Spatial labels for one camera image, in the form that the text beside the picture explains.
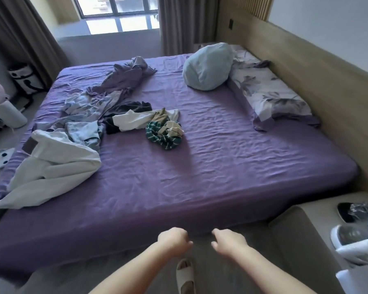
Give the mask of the person's right hand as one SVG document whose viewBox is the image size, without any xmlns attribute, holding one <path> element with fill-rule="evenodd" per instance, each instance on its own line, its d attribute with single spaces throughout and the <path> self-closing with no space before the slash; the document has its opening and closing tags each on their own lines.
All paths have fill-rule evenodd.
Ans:
<svg viewBox="0 0 368 294">
<path fill-rule="evenodd" d="M 249 246 L 243 235 L 233 232 L 230 229 L 222 229 L 225 236 L 226 248 L 224 251 L 216 251 L 220 255 L 236 260 L 242 256 Z"/>
</svg>

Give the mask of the person's left hand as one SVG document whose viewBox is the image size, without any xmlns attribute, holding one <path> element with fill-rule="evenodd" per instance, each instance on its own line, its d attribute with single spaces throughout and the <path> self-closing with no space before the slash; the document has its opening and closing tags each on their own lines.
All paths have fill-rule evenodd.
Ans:
<svg viewBox="0 0 368 294">
<path fill-rule="evenodd" d="M 158 236 L 158 247 L 169 257 L 177 257 L 187 252 L 181 251 L 181 229 L 183 228 L 172 227 Z"/>
</svg>

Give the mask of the person's right forearm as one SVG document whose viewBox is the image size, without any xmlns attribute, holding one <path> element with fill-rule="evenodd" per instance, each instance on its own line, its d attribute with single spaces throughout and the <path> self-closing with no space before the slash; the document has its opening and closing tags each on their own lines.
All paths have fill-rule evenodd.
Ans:
<svg viewBox="0 0 368 294">
<path fill-rule="evenodd" d="M 249 246 L 234 248 L 230 257 L 265 294 L 317 294 Z"/>
</svg>

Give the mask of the person's left forearm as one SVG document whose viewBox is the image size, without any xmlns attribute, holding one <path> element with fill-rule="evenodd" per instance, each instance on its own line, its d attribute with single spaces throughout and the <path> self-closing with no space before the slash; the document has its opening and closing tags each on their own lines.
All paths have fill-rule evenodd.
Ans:
<svg viewBox="0 0 368 294">
<path fill-rule="evenodd" d="M 172 257 L 172 247 L 155 242 L 105 278 L 88 294 L 144 294 Z"/>
</svg>

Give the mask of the beige sandal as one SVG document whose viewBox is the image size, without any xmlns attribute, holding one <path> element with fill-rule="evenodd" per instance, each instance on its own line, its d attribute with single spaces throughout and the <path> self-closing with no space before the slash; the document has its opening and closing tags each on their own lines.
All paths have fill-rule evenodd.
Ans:
<svg viewBox="0 0 368 294">
<path fill-rule="evenodd" d="M 195 276 L 189 259 L 181 259 L 176 267 L 178 294 L 196 294 Z"/>
</svg>

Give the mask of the grey bedside cabinet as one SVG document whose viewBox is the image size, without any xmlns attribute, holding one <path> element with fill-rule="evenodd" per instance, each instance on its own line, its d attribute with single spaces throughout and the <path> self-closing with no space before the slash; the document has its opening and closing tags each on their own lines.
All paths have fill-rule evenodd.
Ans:
<svg viewBox="0 0 368 294">
<path fill-rule="evenodd" d="M 336 273 L 361 267 L 341 257 L 330 239 L 333 227 L 348 224 L 337 211 L 341 202 L 368 202 L 368 194 L 350 193 L 295 205 L 269 225 L 292 275 L 318 294 L 345 294 Z"/>
</svg>

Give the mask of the bed with purple sheet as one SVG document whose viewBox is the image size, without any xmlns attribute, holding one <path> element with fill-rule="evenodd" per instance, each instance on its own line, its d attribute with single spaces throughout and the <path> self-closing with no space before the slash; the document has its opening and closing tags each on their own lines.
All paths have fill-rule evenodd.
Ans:
<svg viewBox="0 0 368 294">
<path fill-rule="evenodd" d="M 278 119 L 257 132 L 225 84 L 183 81 L 189 55 L 149 58 L 157 73 L 126 101 L 178 109 L 182 143 L 164 150 L 144 130 L 105 135 L 102 166 L 73 190 L 0 218 L 0 278 L 147 246 L 171 227 L 189 234 L 276 216 L 296 199 L 350 183 L 358 166 L 319 129 Z"/>
</svg>

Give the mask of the green striped garment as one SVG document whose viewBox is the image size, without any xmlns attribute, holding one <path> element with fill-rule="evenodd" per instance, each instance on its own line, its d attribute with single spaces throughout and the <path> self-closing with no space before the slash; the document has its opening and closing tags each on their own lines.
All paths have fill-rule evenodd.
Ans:
<svg viewBox="0 0 368 294">
<path fill-rule="evenodd" d="M 178 110 L 158 110 L 146 126 L 146 137 L 164 150 L 177 148 L 184 136 L 181 124 L 177 122 Z"/>
</svg>

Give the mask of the white slipper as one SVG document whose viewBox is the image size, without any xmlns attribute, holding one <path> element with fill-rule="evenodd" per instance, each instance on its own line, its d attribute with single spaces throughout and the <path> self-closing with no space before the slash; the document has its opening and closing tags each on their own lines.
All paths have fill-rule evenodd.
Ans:
<svg viewBox="0 0 368 294">
<path fill-rule="evenodd" d="M 368 239 L 368 225 L 342 224 L 331 229 L 330 239 L 335 249 Z"/>
<path fill-rule="evenodd" d="M 336 252 L 355 265 L 368 265 L 368 239 L 341 246 Z"/>
</svg>

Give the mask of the white and black garment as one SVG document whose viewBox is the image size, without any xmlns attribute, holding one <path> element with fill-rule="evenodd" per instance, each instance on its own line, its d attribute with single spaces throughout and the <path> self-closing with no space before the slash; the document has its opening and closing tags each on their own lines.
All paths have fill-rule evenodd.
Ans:
<svg viewBox="0 0 368 294">
<path fill-rule="evenodd" d="M 148 102 L 130 101 L 117 106 L 113 112 L 103 117 L 106 134 L 137 130 L 146 128 L 147 124 L 157 115 L 167 115 L 168 120 L 177 121 L 180 111 L 178 109 L 152 109 Z"/>
</svg>

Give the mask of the black tray with plastic wrap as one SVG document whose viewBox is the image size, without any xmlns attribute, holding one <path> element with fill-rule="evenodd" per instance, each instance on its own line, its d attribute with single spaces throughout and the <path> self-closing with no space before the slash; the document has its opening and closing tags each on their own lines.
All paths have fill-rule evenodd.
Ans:
<svg viewBox="0 0 368 294">
<path fill-rule="evenodd" d="M 337 211 L 345 223 L 368 222 L 368 202 L 337 204 Z"/>
</svg>

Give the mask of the white container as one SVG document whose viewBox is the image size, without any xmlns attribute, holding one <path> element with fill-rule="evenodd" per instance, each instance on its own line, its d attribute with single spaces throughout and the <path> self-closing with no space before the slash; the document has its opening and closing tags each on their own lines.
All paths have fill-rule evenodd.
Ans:
<svg viewBox="0 0 368 294">
<path fill-rule="evenodd" d="M 345 294 L 368 294 L 368 266 L 339 271 L 335 276 Z"/>
</svg>

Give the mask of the white jacket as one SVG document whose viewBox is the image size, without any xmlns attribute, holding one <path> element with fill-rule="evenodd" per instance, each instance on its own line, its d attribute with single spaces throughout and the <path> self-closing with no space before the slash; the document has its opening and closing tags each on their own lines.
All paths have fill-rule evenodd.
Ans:
<svg viewBox="0 0 368 294">
<path fill-rule="evenodd" d="M 33 150 L 15 170 L 0 209 L 39 206 L 79 186 L 102 165 L 97 151 L 64 132 L 35 130 L 24 145 Z"/>
</svg>

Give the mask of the floral white purple pillow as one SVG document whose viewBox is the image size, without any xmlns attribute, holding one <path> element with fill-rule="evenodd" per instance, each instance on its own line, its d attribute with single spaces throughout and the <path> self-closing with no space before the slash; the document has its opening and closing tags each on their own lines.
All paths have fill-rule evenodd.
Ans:
<svg viewBox="0 0 368 294">
<path fill-rule="evenodd" d="M 256 131 L 270 131 L 279 119 L 320 126 L 309 104 L 269 69 L 269 60 L 259 60 L 239 45 L 230 46 L 234 59 L 226 83 Z"/>
</svg>

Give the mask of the light blue pillow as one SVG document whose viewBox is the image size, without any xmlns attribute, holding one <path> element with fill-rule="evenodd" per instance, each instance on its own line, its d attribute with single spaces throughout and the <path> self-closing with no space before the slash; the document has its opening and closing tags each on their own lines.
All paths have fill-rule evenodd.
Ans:
<svg viewBox="0 0 368 294">
<path fill-rule="evenodd" d="M 234 50 L 227 43 L 207 45 L 192 54 L 183 65 L 182 76 L 187 86 L 210 91 L 229 77 Z"/>
</svg>

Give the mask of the light blue garment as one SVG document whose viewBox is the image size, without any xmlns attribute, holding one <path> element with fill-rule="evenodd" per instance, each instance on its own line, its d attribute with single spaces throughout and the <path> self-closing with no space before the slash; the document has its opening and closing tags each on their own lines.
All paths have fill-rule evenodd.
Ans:
<svg viewBox="0 0 368 294">
<path fill-rule="evenodd" d="M 122 91 L 91 96 L 86 92 L 65 100 L 62 116 L 51 123 L 36 123 L 35 129 L 63 132 L 70 141 L 100 151 L 103 136 L 102 119 L 118 103 Z"/>
</svg>

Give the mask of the grey purple garment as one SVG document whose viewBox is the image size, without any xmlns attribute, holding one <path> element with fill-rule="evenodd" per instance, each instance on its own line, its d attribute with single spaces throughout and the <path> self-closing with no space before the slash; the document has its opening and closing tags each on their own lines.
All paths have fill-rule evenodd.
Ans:
<svg viewBox="0 0 368 294">
<path fill-rule="evenodd" d="M 114 64 L 113 70 L 105 79 L 95 86 L 88 87 L 86 93 L 89 96 L 106 96 L 112 92 L 122 91 L 131 93 L 144 79 L 157 73 L 150 67 L 144 58 L 136 56 L 123 64 Z"/>
</svg>

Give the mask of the wooden headboard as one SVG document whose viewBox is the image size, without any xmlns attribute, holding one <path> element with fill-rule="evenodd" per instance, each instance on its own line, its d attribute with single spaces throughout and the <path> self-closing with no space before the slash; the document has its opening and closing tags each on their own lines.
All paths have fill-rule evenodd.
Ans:
<svg viewBox="0 0 368 294">
<path fill-rule="evenodd" d="M 235 0 L 219 0 L 217 16 L 216 39 L 271 61 L 271 71 L 320 118 L 322 131 L 358 163 L 356 189 L 368 192 L 368 73 L 239 9 Z"/>
</svg>

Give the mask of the white power strip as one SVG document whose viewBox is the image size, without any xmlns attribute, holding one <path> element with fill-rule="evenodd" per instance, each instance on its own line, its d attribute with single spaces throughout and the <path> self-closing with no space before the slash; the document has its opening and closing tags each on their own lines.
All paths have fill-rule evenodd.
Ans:
<svg viewBox="0 0 368 294">
<path fill-rule="evenodd" d="M 9 148 L 0 152 L 0 169 L 4 168 L 6 164 L 10 161 L 15 148 Z"/>
</svg>

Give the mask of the brown grey curtain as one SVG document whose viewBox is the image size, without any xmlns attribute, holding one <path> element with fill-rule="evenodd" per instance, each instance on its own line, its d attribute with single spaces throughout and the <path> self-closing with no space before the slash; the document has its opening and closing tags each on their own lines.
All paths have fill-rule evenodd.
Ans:
<svg viewBox="0 0 368 294">
<path fill-rule="evenodd" d="M 30 0 L 0 0 L 0 55 L 34 67 L 46 88 L 69 59 Z"/>
<path fill-rule="evenodd" d="M 215 41 L 219 0 L 158 0 L 163 56 L 189 54 Z"/>
</svg>

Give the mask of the white fan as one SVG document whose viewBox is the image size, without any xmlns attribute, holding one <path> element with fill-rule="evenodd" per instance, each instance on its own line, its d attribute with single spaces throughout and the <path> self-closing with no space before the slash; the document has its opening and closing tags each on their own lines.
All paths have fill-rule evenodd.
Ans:
<svg viewBox="0 0 368 294">
<path fill-rule="evenodd" d="M 11 129 L 17 129 L 25 126 L 27 118 L 18 110 L 9 100 L 9 96 L 0 84 L 0 119 Z"/>
</svg>

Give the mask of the black and white bag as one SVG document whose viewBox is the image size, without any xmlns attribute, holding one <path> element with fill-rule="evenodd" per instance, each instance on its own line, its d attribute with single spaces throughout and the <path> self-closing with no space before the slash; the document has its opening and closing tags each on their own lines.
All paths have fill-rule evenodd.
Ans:
<svg viewBox="0 0 368 294">
<path fill-rule="evenodd" d="M 36 93 L 46 92 L 44 83 L 29 64 L 13 64 L 7 68 L 7 72 L 26 95 L 32 96 Z"/>
</svg>

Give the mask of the wooden slat wall panel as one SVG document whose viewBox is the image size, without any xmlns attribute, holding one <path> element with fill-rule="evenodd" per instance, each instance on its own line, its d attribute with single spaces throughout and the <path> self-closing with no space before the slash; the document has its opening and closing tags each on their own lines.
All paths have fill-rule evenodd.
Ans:
<svg viewBox="0 0 368 294">
<path fill-rule="evenodd" d="M 268 21 L 274 0 L 235 0 L 239 9 L 255 16 L 262 21 Z"/>
</svg>

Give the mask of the window with dark frame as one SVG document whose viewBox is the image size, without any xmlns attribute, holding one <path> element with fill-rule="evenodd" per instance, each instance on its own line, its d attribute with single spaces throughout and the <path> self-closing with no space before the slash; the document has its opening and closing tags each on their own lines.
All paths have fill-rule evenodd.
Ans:
<svg viewBox="0 0 368 294">
<path fill-rule="evenodd" d="M 158 0 L 74 0 L 87 34 L 159 29 Z"/>
</svg>

